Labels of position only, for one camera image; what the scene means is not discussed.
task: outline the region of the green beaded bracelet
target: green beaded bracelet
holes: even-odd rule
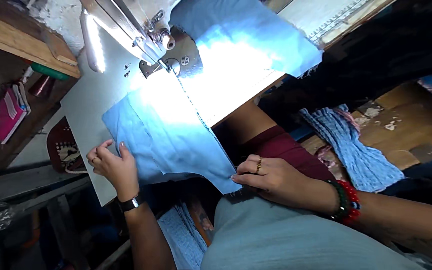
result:
[[[342,217],[346,217],[350,211],[349,203],[348,203],[348,195],[344,191],[343,187],[337,182],[333,180],[324,180],[326,183],[331,184],[337,191],[339,197],[339,208],[331,215],[331,219],[339,220]]]

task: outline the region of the book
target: book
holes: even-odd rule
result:
[[[31,112],[26,93],[21,84],[6,87],[6,93],[0,100],[0,142],[5,144],[21,124],[24,117]]]

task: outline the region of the wrist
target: wrist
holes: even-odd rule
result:
[[[304,194],[307,197],[304,198],[301,208],[327,215],[334,214],[338,210],[338,192],[333,185],[325,181],[309,178]]]
[[[133,186],[125,186],[122,188],[116,189],[117,199],[120,202],[125,202],[133,199],[139,194],[139,186],[138,184]]]

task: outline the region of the blue cloth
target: blue cloth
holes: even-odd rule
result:
[[[348,111],[346,104],[338,108]],[[331,144],[357,190],[381,191],[404,178],[403,172],[389,163],[381,151],[363,145],[356,128],[332,109],[325,107],[309,114],[304,108],[299,113],[320,138]]]
[[[210,63],[225,77],[248,69],[299,77],[322,59],[322,50],[259,0],[181,1],[170,23],[195,41],[205,72]]]
[[[236,170],[219,141],[201,123],[177,78],[165,70],[105,112],[103,122],[117,144],[124,141],[136,157],[142,185],[196,174],[223,194],[241,188],[231,180]]]
[[[179,202],[158,219],[177,269],[199,269],[208,249],[186,204]]]

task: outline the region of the white table top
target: white table top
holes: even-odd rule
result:
[[[393,1],[293,0],[279,15],[303,31],[309,40],[324,48]],[[126,51],[104,30],[100,31],[100,37],[105,52],[106,71],[96,73],[90,70],[86,54],[81,53],[78,58],[81,63],[81,78],[61,101],[83,157],[94,146],[111,138],[101,120],[102,114],[135,90],[141,80],[145,80],[138,67],[139,59]],[[207,125],[215,125],[282,75],[284,74],[279,71],[261,71],[261,81],[249,85],[246,91],[234,93],[228,89],[227,93],[221,93],[226,100],[231,100],[231,103],[226,102],[224,110],[206,113]],[[115,148],[111,147],[110,150],[116,153]],[[116,191],[104,177],[94,174],[86,158],[83,159],[99,202],[105,205],[116,196]]]

